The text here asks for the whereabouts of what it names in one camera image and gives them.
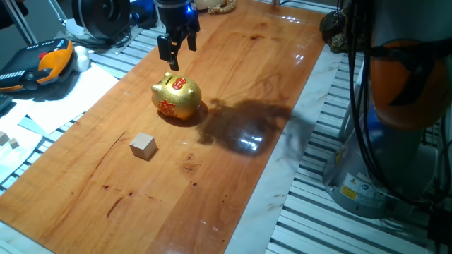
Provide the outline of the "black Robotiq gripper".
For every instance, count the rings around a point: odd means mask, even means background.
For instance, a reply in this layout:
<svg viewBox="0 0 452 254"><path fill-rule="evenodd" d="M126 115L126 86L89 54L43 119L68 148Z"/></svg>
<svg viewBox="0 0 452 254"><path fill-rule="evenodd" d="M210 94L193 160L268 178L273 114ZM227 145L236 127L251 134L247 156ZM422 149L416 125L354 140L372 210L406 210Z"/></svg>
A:
<svg viewBox="0 0 452 254"><path fill-rule="evenodd" d="M187 35L188 48L195 52L197 32L200 30L198 13L192 7L192 0L154 0L154 2L167 31L167 34L157 37L160 59L166 61L171 70L178 71L179 45L173 44L172 37L177 37L179 33Z"/></svg>

